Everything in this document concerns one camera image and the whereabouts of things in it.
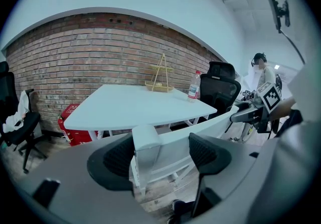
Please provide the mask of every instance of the red box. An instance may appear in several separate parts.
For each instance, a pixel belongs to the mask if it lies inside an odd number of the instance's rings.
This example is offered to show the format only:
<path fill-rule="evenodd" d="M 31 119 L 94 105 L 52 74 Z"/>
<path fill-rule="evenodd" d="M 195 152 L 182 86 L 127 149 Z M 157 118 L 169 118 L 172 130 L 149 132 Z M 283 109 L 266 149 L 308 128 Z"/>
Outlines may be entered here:
<path fill-rule="evenodd" d="M 69 117 L 69 115 L 79 106 L 79 104 L 71 104 L 69 105 L 63 113 L 59 116 L 58 124 L 61 128 L 62 132 L 66 140 L 70 143 L 71 146 L 76 146 L 84 143 L 91 142 L 90 135 L 88 131 L 83 130 L 68 130 L 64 126 L 64 121 Z"/>

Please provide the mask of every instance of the wooden floor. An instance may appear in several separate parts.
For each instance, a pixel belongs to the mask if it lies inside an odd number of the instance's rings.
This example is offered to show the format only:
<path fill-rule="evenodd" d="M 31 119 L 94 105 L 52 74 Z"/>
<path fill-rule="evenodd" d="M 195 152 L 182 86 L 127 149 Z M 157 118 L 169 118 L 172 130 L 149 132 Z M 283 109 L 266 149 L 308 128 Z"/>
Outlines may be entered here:
<path fill-rule="evenodd" d="M 222 136 L 222 139 L 229 140 L 230 137 L 239 137 L 242 133 L 242 128 L 243 126 L 241 124 L 233 124 L 228 133 Z M 254 131 L 247 143 L 261 146 L 267 140 L 267 136 L 268 134 L 257 134 L 257 132 Z M 37 148 L 48 157 L 57 151 L 64 150 L 69 147 L 70 146 L 65 139 L 53 137 L 51 141 L 43 141 L 37 144 Z M 10 177 L 15 181 L 19 181 L 26 175 L 22 170 L 24 157 L 18 153 L 18 150 L 14 152 L 13 149 L 14 146 L 7 147 L 3 143 L 0 149 L 1 158 Z M 31 151 L 27 161 L 27 169 L 32 171 L 42 162 L 43 159 L 39 158 L 37 152 Z M 140 203 L 141 207 L 157 219 L 159 223 L 166 223 L 167 219 L 173 214 L 171 206 L 171 202 L 173 200 L 180 199 L 185 202 L 195 200 L 198 189 L 198 178 L 199 173 L 197 169 L 194 168 L 181 180 L 179 185 L 176 185 L 171 177 L 168 177 L 154 183 L 150 183 L 146 188 L 145 197 L 142 197 L 139 190 L 134 188 L 134 196 L 137 202 Z"/>

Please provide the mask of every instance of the white chair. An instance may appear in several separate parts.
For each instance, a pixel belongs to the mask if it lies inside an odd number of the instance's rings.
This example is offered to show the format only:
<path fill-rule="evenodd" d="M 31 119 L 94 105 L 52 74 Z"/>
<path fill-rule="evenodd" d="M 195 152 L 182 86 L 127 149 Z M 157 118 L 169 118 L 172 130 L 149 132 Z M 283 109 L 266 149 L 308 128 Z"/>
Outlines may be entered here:
<path fill-rule="evenodd" d="M 209 121 L 185 129 L 158 135 L 151 125 L 132 129 L 135 156 L 131 161 L 135 186 L 145 195 L 148 183 L 173 175 L 176 184 L 194 167 L 189 154 L 190 133 L 220 138 L 230 124 L 230 116 L 238 107 Z M 179 170 L 187 169 L 180 175 Z"/>

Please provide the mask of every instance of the water bottle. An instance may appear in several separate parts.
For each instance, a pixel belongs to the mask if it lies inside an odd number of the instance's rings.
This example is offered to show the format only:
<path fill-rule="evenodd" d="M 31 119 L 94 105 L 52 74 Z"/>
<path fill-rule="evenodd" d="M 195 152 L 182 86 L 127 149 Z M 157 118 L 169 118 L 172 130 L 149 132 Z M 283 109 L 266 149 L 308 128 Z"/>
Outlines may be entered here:
<path fill-rule="evenodd" d="M 197 70 L 191 81 L 188 101 L 195 102 L 195 100 L 197 99 L 197 95 L 200 92 L 200 84 L 201 84 L 201 73 Z"/>

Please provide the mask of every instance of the brick wall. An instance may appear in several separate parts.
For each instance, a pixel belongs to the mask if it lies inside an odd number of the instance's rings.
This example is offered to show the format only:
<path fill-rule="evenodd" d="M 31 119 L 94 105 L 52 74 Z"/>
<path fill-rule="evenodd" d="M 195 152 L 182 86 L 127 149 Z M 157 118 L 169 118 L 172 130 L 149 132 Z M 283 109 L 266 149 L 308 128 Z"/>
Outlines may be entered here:
<path fill-rule="evenodd" d="M 169 83 L 187 92 L 196 70 L 219 60 L 194 40 L 144 19 L 84 14 L 37 27 L 7 48 L 18 96 L 34 88 L 33 110 L 45 130 L 59 131 L 58 114 L 81 103 L 103 84 L 143 85 L 165 53 L 174 68 Z"/>

